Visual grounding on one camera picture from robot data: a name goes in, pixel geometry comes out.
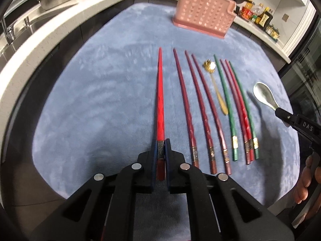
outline pink dish rack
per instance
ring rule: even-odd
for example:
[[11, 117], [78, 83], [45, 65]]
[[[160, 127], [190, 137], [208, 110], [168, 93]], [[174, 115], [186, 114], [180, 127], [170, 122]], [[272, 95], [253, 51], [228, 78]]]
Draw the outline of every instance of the pink dish rack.
[[224, 38], [236, 14], [233, 0], [178, 0], [176, 26]]

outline electrical outlet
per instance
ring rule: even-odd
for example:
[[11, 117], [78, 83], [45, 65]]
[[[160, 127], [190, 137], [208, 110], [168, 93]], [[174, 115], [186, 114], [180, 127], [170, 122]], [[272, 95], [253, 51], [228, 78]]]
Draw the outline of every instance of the electrical outlet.
[[282, 17], [282, 20], [287, 22], [289, 17], [290, 17], [289, 15], [284, 14], [283, 17]]

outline kitchen counter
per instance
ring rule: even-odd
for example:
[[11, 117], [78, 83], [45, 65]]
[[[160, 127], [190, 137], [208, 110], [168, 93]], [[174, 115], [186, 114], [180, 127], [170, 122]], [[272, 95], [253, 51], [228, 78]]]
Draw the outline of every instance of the kitchen counter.
[[255, 24], [249, 23], [240, 17], [235, 17], [234, 23], [240, 25], [241, 27], [257, 36], [259, 39], [261, 39], [266, 45], [268, 45], [278, 55], [280, 55], [282, 59], [284, 59], [287, 63], [291, 62], [290, 58], [285, 54], [281, 46], [275, 43], [266, 32], [259, 29]]
[[[29, 80], [39, 64], [64, 37], [75, 29], [75, 27], [120, 1], [122, 0], [71, 0], [60, 5], [60, 8], [70, 5], [73, 6], [57, 15], [37, 30], [37, 32], [29, 37], [12, 56], [0, 73], [1, 146], [3, 144], [7, 123], [10, 120], [10, 116], [17, 99], [19, 98], [26, 82]], [[42, 10], [39, 5], [30, 9], [18, 19], [17, 24], [15, 25], [15, 31], [16, 29], [21, 29], [23, 27], [22, 20], [24, 17], [29, 16], [30, 21], [32, 21], [44, 13], [47, 12]], [[235, 18], [235, 23], [250, 32], [253, 32], [253, 34], [269, 45], [283, 59], [290, 62], [289, 58], [285, 55], [280, 46], [273, 43], [269, 37], [266, 37], [264, 33], [256, 29], [255, 26], [248, 24], [246, 21], [238, 17]]]

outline red chopstick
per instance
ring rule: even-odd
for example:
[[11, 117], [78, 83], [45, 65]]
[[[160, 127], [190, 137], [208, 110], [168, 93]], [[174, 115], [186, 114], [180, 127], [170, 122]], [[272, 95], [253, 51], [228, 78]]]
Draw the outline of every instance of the red chopstick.
[[165, 180], [165, 122], [164, 122], [164, 94], [163, 94], [163, 57], [162, 48], [158, 50], [158, 86], [157, 86], [157, 170], [156, 178]]
[[207, 115], [206, 115], [206, 111], [205, 111], [205, 106], [204, 106], [201, 90], [200, 90], [200, 87], [198, 86], [197, 78], [196, 78], [195, 72], [193, 70], [193, 66], [192, 66], [191, 60], [190, 60], [190, 58], [188, 56], [188, 52], [187, 51], [185, 51], [185, 55], [186, 55], [186, 59], [187, 59], [189, 68], [191, 70], [193, 82], [194, 82], [195, 89], [196, 89], [198, 104], [199, 104], [200, 109], [201, 109], [203, 125], [204, 125], [204, 130], [205, 130], [205, 137], [206, 137], [208, 152], [209, 152], [209, 156], [210, 156], [211, 173], [212, 174], [216, 174], [217, 173], [217, 169], [216, 169], [216, 161], [215, 161], [213, 141], [212, 141], [212, 136], [211, 136], [211, 129], [210, 129], [210, 126], [208, 125], [208, 119], [207, 119]]
[[226, 174], [231, 175], [232, 174], [231, 164], [230, 164], [229, 154], [228, 154], [228, 151], [227, 151], [226, 141], [225, 141], [225, 138], [224, 138], [222, 124], [221, 124], [221, 122], [219, 120], [219, 117], [218, 117], [218, 114], [217, 114], [217, 111], [216, 111], [216, 107], [214, 105], [214, 101], [213, 101], [211, 92], [210, 92], [210, 90], [209, 90], [209, 88], [207, 86], [207, 83], [206, 83], [206, 80], [204, 78], [204, 75], [203, 75], [203, 73], [201, 71], [200, 66], [197, 63], [197, 60], [196, 60], [194, 54], [192, 54], [192, 58], [193, 58], [193, 61], [195, 63], [195, 66], [196, 66], [196, 68], [198, 70], [198, 73], [200, 75], [200, 78], [202, 80], [202, 83], [203, 83], [203, 86], [204, 86], [204, 89], [205, 89], [205, 93], [207, 95], [207, 98], [208, 98], [208, 101], [210, 103], [210, 107], [211, 107], [211, 110], [212, 110], [212, 113], [213, 113], [213, 116], [214, 116], [214, 121], [215, 121], [215, 124], [216, 124], [217, 132], [219, 134], [219, 141], [221, 143], [221, 148], [222, 148], [222, 154], [223, 154], [223, 159], [224, 159], [224, 164], [225, 164], [225, 172], [226, 172]]
[[179, 64], [179, 58], [177, 56], [176, 49], [173, 49], [175, 61], [176, 61], [176, 67], [177, 67], [177, 73], [179, 75], [179, 83], [181, 85], [182, 90], [182, 96], [183, 96], [183, 103], [184, 103], [184, 109], [185, 109], [185, 115], [186, 115], [186, 122], [187, 122], [187, 129], [188, 129], [188, 137], [189, 137], [189, 144], [192, 151], [192, 162], [195, 167], [199, 167], [198, 165], [198, 155], [197, 155], [197, 147], [196, 147], [196, 140], [194, 137], [194, 127], [192, 123], [192, 115], [189, 109], [189, 103], [188, 103], [188, 97], [186, 92], [186, 87], [184, 83], [184, 78], [182, 74], [182, 68]]
[[243, 119], [243, 113], [242, 113], [242, 108], [241, 108], [241, 104], [239, 101], [239, 98], [237, 96], [237, 92], [236, 89], [234, 87], [233, 81], [231, 79], [231, 77], [229, 76], [225, 66], [224, 66], [224, 62], [222, 61], [222, 59], [220, 59], [221, 65], [223, 67], [223, 70], [225, 72], [225, 75], [227, 77], [227, 81], [229, 82], [232, 94], [233, 94], [233, 98], [235, 101], [235, 105], [236, 108], [238, 110], [238, 114], [239, 114], [239, 119], [240, 119], [240, 124], [241, 124], [241, 129], [242, 129], [242, 134], [243, 134], [243, 139], [244, 139], [244, 148], [245, 148], [245, 157], [246, 157], [246, 164], [249, 165], [251, 163], [251, 158], [250, 158], [250, 146], [249, 146], [249, 142], [248, 142], [248, 136], [247, 136], [247, 131], [246, 131], [246, 125], [245, 125], [245, 120]]
[[[251, 142], [251, 141], [253, 141], [253, 137], [252, 137], [251, 127], [250, 127], [250, 122], [249, 122], [249, 119], [248, 119], [248, 112], [247, 112], [247, 110], [245, 108], [245, 104], [244, 104], [244, 99], [242, 97], [242, 93], [241, 93], [240, 87], [239, 87], [239, 85], [238, 85], [238, 83], [236, 81], [236, 78], [235, 78], [234, 72], [232, 71], [230, 63], [227, 60], [225, 60], [225, 63], [227, 65], [227, 68], [229, 69], [230, 75], [231, 75], [232, 80], [234, 82], [236, 93], [238, 94], [238, 97], [239, 97], [239, 100], [240, 100], [242, 113], [243, 113], [243, 119], [244, 119], [245, 125], [246, 125], [246, 133], [248, 135], [248, 141]], [[254, 149], [252, 148], [252, 144], [249, 144], [249, 145], [250, 145], [250, 160], [252, 162], [254, 160]]]

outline golden spoon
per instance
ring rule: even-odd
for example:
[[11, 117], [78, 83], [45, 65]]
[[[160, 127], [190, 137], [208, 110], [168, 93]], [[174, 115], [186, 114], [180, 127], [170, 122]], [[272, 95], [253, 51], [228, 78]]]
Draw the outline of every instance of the golden spoon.
[[226, 103], [223, 100], [221, 94], [219, 93], [219, 89], [217, 88], [217, 85], [216, 85], [216, 82], [215, 82], [214, 76], [213, 76], [213, 72], [214, 72], [215, 67], [216, 67], [215, 62], [211, 62], [210, 60], [207, 60], [206, 62], [204, 62], [203, 67], [210, 74], [211, 79], [212, 79], [212, 83], [214, 85], [214, 89], [215, 89], [215, 92], [216, 92], [216, 96], [217, 96], [217, 99], [219, 101], [219, 106], [221, 107], [221, 110], [224, 113], [224, 115], [227, 115], [229, 113], [229, 110], [228, 110], [228, 108], [226, 106]]

